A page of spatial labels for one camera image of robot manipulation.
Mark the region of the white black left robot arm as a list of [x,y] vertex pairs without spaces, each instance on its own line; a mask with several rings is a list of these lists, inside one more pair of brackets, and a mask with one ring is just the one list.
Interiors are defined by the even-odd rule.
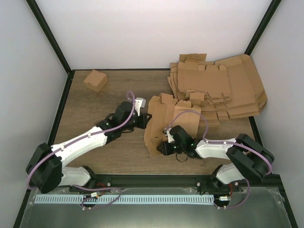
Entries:
[[123,133],[135,128],[145,129],[151,114],[141,112],[145,99],[122,102],[114,113],[109,114],[87,132],[63,143],[52,146],[40,144],[26,167],[28,187],[49,193],[59,186],[82,187],[91,192],[97,186],[95,173],[87,166],[78,168],[68,164],[95,148],[105,146],[118,139]]

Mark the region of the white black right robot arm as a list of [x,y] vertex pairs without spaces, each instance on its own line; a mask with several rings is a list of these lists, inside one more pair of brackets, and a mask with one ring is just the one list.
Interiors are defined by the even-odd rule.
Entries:
[[163,133],[166,139],[156,147],[162,155],[183,153],[193,159],[230,161],[227,165],[219,165],[211,175],[209,185],[216,191],[223,191],[229,184],[241,180],[261,183],[272,173],[274,155],[247,134],[228,140],[193,138],[180,125],[165,129]]

